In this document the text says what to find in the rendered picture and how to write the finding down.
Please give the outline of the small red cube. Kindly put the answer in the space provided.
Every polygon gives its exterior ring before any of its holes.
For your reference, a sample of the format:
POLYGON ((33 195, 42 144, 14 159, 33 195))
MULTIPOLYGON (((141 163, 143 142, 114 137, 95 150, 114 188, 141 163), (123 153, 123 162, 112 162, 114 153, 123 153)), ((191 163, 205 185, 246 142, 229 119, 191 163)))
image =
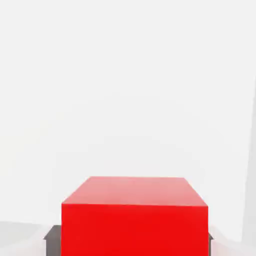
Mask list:
POLYGON ((209 256, 208 205, 182 177, 92 176, 61 205, 61 256, 209 256))

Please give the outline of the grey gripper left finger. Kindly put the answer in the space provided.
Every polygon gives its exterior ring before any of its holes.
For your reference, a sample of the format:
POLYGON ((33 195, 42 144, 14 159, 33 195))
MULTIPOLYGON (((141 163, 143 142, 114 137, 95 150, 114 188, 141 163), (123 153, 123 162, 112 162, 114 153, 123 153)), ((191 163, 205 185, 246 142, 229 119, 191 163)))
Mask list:
POLYGON ((35 238, 25 256, 61 256, 61 226, 53 225, 44 236, 35 238))

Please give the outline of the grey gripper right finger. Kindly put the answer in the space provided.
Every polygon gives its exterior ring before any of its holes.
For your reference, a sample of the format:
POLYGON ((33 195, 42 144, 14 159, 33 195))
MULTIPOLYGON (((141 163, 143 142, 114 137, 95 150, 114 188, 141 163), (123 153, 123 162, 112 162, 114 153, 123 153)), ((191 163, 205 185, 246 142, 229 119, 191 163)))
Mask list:
POLYGON ((209 233, 208 256, 230 256, 228 240, 220 233, 209 233))

